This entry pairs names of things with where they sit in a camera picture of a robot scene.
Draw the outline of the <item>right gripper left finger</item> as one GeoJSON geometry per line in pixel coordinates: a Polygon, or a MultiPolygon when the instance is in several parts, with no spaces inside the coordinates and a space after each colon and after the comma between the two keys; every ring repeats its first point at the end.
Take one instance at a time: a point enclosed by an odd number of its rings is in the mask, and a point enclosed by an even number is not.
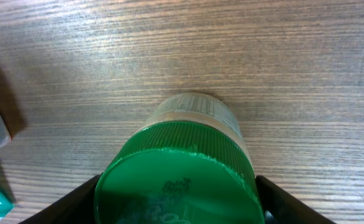
{"type": "Polygon", "coordinates": [[[20,224],[95,224],[93,198],[100,175],[20,224]]]}

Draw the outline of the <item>green lid jar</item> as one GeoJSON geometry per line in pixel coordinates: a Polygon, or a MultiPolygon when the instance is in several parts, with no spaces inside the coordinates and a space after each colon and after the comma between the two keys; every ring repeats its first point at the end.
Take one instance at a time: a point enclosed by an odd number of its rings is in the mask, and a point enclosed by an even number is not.
{"type": "Polygon", "coordinates": [[[97,223],[263,223],[250,155],[220,100],[163,101],[100,177],[97,223]]]}

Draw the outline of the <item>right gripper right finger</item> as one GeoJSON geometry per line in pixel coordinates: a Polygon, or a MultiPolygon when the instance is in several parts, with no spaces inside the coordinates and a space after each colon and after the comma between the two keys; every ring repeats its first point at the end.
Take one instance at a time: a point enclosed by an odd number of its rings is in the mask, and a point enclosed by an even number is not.
{"type": "Polygon", "coordinates": [[[335,224],[262,175],[255,179],[265,224],[335,224]]]}

